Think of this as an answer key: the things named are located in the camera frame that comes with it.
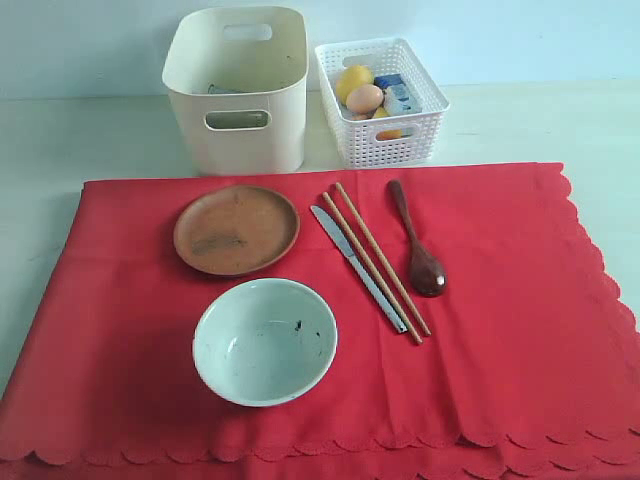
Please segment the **brown egg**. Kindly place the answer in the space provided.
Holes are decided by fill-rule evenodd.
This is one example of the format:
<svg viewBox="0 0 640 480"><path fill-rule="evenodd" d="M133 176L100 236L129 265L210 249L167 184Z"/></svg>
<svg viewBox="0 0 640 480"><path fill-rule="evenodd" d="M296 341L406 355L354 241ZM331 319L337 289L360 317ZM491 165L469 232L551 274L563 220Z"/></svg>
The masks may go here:
<svg viewBox="0 0 640 480"><path fill-rule="evenodd" d="M346 98L346 107L356 114L375 111L384 102L383 91L374 84L363 84L352 90Z"/></svg>

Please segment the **yellow lemon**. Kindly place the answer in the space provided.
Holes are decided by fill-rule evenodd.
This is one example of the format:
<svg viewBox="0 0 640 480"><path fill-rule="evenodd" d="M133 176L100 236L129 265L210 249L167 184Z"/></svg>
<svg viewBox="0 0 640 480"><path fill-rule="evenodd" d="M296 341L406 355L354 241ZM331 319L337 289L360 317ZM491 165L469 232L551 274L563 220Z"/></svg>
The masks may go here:
<svg viewBox="0 0 640 480"><path fill-rule="evenodd" d="M372 84L374 75L365 65L352 65L344 70L335 85L335 93L342 105L346 104L348 95L365 84Z"/></svg>

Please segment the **silver table knife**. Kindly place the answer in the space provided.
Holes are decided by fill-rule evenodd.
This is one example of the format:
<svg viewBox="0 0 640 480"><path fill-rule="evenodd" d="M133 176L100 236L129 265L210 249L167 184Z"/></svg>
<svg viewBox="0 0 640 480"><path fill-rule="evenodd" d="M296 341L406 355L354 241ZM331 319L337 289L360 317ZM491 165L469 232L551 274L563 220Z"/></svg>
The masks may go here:
<svg viewBox="0 0 640 480"><path fill-rule="evenodd" d="M361 264L358 259L356 253L354 252L349 240L346 238L344 233L338 224L333 220L333 218L321 207L317 205L312 205L310 210L322 228L325 230L329 238L336 245L338 250L342 253L342 255L346 258L346 260L350 263L354 271L357 273L359 278L361 279L364 286L367 288L373 299L376 301L378 306L384 312L386 317L389 319L394 329L398 333L406 333L408 331L406 325L403 320L400 318L395 308L391 305L389 300L383 294L381 289L378 287L376 282L371 278L367 270Z"/></svg>

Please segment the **brown wooden plate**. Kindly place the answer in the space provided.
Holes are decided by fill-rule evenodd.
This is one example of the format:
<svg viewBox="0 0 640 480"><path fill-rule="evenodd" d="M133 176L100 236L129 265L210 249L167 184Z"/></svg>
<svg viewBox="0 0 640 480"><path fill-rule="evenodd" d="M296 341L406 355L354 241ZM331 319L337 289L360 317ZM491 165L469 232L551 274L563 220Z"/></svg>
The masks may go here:
<svg viewBox="0 0 640 480"><path fill-rule="evenodd" d="M192 268L219 277L248 275L279 261L295 244L300 217L283 194L232 185L200 196L178 217L173 245Z"/></svg>

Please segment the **red scalloped table cloth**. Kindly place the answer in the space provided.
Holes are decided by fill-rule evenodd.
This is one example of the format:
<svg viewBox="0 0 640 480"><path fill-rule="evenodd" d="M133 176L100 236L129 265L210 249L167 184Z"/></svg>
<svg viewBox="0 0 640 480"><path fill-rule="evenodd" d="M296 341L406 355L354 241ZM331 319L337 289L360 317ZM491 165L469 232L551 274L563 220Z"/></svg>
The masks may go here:
<svg viewBox="0 0 640 480"><path fill-rule="evenodd" d="M399 179L448 285L397 335L310 212L341 183L389 260ZM211 392L191 358L233 286L187 266L174 224L229 177L85 184L1 401L5 479L635 479L639 336L559 163L256 176L300 233L270 269L316 290L339 343L326 377L275 408Z"/></svg>

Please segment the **white perforated plastic basket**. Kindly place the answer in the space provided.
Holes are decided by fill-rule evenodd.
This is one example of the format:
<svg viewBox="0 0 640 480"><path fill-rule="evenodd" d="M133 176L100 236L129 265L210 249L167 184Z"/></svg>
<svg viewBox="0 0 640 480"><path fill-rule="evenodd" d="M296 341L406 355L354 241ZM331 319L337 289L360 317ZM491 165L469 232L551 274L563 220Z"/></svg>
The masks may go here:
<svg viewBox="0 0 640 480"><path fill-rule="evenodd" d="M315 48L322 103L338 152L348 168L381 168L428 160L450 103L410 44L402 38L330 43ZM375 77L400 74L422 112L354 121L335 93L341 73L367 66Z"/></svg>

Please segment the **right wooden chopstick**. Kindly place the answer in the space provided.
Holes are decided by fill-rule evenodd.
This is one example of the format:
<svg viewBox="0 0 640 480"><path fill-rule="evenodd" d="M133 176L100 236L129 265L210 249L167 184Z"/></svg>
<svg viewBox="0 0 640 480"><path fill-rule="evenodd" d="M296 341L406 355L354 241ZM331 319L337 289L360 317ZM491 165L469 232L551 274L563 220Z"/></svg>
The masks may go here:
<svg viewBox="0 0 640 480"><path fill-rule="evenodd" d="M406 306L410 310L410 312L413 315L413 317L419 323L419 326L422 328L422 331L423 331L424 335L425 336L430 336L431 335L431 331L429 330L429 327L427 326L426 322L422 318L422 316L421 316L419 310L417 309L416 305L414 304L413 300L409 296L409 293L407 292L407 289L405 288L404 284L402 283L402 281L398 277L395 269L393 268L391 263L388 261L386 255L384 254L384 252L382 251L382 249L378 245L376 239L374 238L374 236L372 235L372 233L369 230L368 226L364 222L364 220L363 220L362 216L360 215L359 211L357 210L357 208L353 204L353 202L352 202L351 198L349 197L348 193L343 188L343 186L342 186L342 184L340 182L336 182L335 183L335 188L340 193L340 195L342 196L344 202L346 203L346 205L351 210L351 213L353 214L353 216L355 217L356 221L358 222L358 224L360 226L360 229L363 231L363 234L365 235L366 239L371 244L371 247L373 248L374 252L378 256L382 266L386 270L387 275L389 276L389 278L393 282L396 290L401 295L404 303L406 304Z"/></svg>

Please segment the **dark wooden spoon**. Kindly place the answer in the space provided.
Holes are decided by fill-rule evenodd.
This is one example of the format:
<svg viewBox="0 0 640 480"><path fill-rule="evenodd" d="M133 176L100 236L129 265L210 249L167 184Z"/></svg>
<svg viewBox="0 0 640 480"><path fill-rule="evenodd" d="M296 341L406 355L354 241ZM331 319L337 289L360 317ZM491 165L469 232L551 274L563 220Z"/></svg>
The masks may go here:
<svg viewBox="0 0 640 480"><path fill-rule="evenodd" d="M408 274L411 286L424 297L440 296L446 287L446 274L442 264L420 242L409 213L406 196L399 180L388 183L391 196L398 209L410 243Z"/></svg>

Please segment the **blue white milk carton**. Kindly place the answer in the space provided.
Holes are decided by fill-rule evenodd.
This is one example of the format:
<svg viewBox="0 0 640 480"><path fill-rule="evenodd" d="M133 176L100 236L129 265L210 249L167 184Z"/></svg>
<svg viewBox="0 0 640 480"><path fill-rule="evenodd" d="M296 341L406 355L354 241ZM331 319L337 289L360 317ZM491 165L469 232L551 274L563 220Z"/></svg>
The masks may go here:
<svg viewBox="0 0 640 480"><path fill-rule="evenodd" d="M380 75L374 85L384 94L383 107L391 116L411 115L422 112L422 107L400 74Z"/></svg>

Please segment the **left wooden chopstick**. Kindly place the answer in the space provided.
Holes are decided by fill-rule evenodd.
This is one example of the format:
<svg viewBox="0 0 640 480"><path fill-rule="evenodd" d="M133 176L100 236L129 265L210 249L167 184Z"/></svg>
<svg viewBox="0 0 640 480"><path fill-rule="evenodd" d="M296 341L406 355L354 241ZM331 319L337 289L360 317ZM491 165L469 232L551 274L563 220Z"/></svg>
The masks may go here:
<svg viewBox="0 0 640 480"><path fill-rule="evenodd" d="M342 236L345 239L349 239L350 244L358 252L359 258L364 261L366 265L364 270L367 271L368 274L373 275L373 282L381 291L381 294L384 296L388 306L394 311L394 315L398 318L398 320L402 321L404 325L404 329L411 334L415 342L417 344L421 344L422 338L420 337L417 330L409 320L408 316L400 306L399 302L396 300L390 287L387 285L386 281L384 280L379 270L377 269L377 267L369 257L368 253L365 251L364 247L361 245L360 241L358 240L357 236L354 234L348 222L345 220L344 216L340 213L339 209L335 205L334 201L331 199L330 195L327 192L323 192L322 197L324 198L325 202L333 212L335 221L338 222L338 224L340 225Z"/></svg>

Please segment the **wooden chopstick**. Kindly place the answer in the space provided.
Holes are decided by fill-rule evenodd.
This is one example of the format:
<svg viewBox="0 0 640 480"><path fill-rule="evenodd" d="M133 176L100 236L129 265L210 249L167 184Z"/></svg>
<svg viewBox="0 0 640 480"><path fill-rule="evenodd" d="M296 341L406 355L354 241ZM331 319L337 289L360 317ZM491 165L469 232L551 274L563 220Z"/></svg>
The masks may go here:
<svg viewBox="0 0 640 480"><path fill-rule="evenodd" d="M368 274L373 275L373 282L381 291L381 294L384 296L388 306L394 311L394 315L398 318L398 320L402 321L404 325L404 329L411 334L415 342L417 344L421 344L422 338L420 337L417 330L409 320L408 316L400 306L399 302L396 300L390 287L387 285L386 281L384 280L379 270L377 269L377 267L369 257L368 253L365 251L364 247L361 245L360 241L358 240L357 236L354 234L348 222L345 220L344 216L340 213L339 209L335 205L334 201L331 199L330 195L327 192L323 192L322 197L324 198L325 202L333 212L335 221L338 222L338 224L340 225L342 236L345 239L349 239L350 244L358 252L359 258L364 261L366 265L364 270L367 271Z"/></svg>
<svg viewBox="0 0 640 480"><path fill-rule="evenodd" d="M410 310L410 312L413 315L413 317L419 323L419 326L422 328L422 331L423 331L424 335L425 336L430 336L431 335L431 331L429 330L429 327L427 326L426 322L422 318L422 316L421 316L419 310L417 309L416 305L414 304L413 300L409 296L409 293L407 292L407 289L405 288L404 284L402 283L402 281L398 277L395 269L393 268L391 263L388 261L386 255L384 254L384 252L382 251L382 249L378 245L376 239L374 238L374 236L372 235L372 233L369 230L368 226L364 222L364 220L363 220L362 216L360 215L359 211L357 210L357 208L353 204L353 202L352 202L351 198L349 197L348 193L343 188L343 186L342 186L342 184L340 182L336 182L335 183L335 188L340 193L340 195L342 196L344 202L346 203L346 205L351 210L351 213L353 214L353 216L355 217L356 221L358 222L358 224L360 226L360 229L363 231L363 234L365 235L366 239L371 244L371 247L373 248L374 252L378 256L382 266L386 270L387 275L389 276L389 278L393 282L396 290L401 295L404 303L406 304L406 306Z"/></svg>

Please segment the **stainless steel cup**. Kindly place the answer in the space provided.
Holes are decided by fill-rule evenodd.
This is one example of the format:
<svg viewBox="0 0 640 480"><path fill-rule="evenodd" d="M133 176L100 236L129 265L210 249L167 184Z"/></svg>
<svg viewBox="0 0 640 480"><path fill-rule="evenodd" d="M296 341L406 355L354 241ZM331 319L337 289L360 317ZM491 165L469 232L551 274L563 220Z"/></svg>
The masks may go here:
<svg viewBox="0 0 640 480"><path fill-rule="evenodd" d="M244 100L231 98L217 100L204 120L212 130L260 130L269 125L271 115L262 108L248 105Z"/></svg>

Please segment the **white ceramic bowl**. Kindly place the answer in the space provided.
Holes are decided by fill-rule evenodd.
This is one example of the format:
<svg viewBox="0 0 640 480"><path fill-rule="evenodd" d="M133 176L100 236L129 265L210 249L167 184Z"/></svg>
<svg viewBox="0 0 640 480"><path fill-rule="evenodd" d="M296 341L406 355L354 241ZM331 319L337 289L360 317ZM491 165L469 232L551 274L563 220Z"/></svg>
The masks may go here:
<svg viewBox="0 0 640 480"><path fill-rule="evenodd" d="M203 383L236 405L270 407L314 388L328 372L338 330L327 302L283 278L241 283L216 298L195 328L192 357Z"/></svg>

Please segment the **cream plastic storage bin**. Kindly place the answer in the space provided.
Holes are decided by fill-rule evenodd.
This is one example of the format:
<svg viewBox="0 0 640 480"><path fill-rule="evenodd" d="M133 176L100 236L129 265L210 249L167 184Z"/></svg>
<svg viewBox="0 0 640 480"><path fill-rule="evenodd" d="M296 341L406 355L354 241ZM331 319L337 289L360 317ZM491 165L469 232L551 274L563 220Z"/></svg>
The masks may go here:
<svg viewBox="0 0 640 480"><path fill-rule="evenodd" d="M202 175L289 173L304 159L307 34L301 13L279 6L215 7L185 16L162 81ZM212 130L205 115L236 98L271 115L260 130Z"/></svg>

